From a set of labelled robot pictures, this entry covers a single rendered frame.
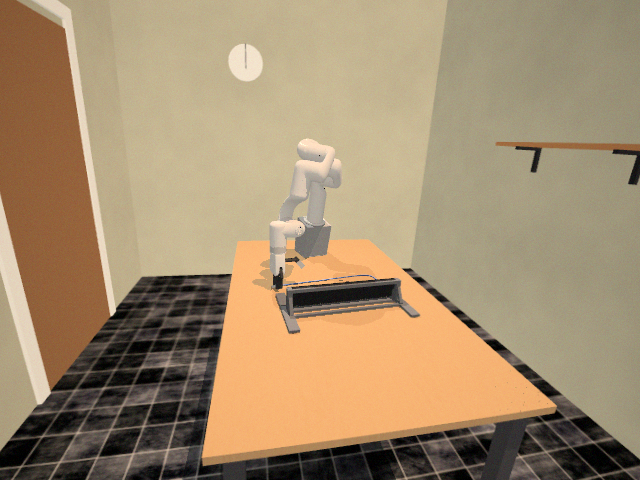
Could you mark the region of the dark grey patch panel rack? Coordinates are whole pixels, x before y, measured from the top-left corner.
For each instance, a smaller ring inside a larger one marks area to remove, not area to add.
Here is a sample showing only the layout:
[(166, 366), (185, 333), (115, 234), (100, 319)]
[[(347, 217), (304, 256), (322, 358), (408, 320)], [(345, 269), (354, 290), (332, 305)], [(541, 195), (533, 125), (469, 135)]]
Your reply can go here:
[[(402, 298), (401, 281), (402, 280), (400, 280), (399, 278), (386, 278), (363, 281), (356, 280), (352, 282), (341, 283), (335, 282), (329, 284), (314, 284), (306, 286), (291, 286), (286, 287), (286, 295), (285, 292), (275, 293), (275, 295), (282, 315), (284, 317), (287, 329), (289, 333), (293, 334), (300, 332), (300, 327), (297, 323), (296, 318), (302, 317), (396, 306), (400, 306), (411, 317), (415, 318), (420, 316), (420, 313), (417, 312)], [(386, 302), (396, 303), (294, 314), (297, 312), (378, 304)]]

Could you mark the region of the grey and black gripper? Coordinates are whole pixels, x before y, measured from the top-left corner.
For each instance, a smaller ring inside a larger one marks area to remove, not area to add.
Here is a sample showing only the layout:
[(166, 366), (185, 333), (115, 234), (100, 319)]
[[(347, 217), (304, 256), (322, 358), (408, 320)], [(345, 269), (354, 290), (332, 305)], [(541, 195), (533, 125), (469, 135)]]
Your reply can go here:
[(283, 288), (283, 275), (285, 275), (285, 253), (275, 254), (270, 252), (270, 270), (273, 273), (273, 285), (276, 284), (276, 289)]

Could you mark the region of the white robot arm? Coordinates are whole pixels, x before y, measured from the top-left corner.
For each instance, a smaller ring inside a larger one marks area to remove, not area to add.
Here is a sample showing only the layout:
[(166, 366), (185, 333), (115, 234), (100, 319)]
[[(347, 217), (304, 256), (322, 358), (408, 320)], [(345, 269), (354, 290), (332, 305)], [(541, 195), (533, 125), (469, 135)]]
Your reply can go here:
[(297, 153), (303, 160), (296, 162), (289, 196), (280, 208), (278, 221), (271, 222), (269, 227), (269, 251), (275, 254), (287, 251), (287, 238), (300, 237), (305, 232), (304, 224), (292, 219), (295, 207), (309, 197), (304, 222), (313, 226), (324, 225), (324, 187), (339, 188), (342, 183), (342, 165), (335, 159), (332, 147), (304, 139), (298, 144)]

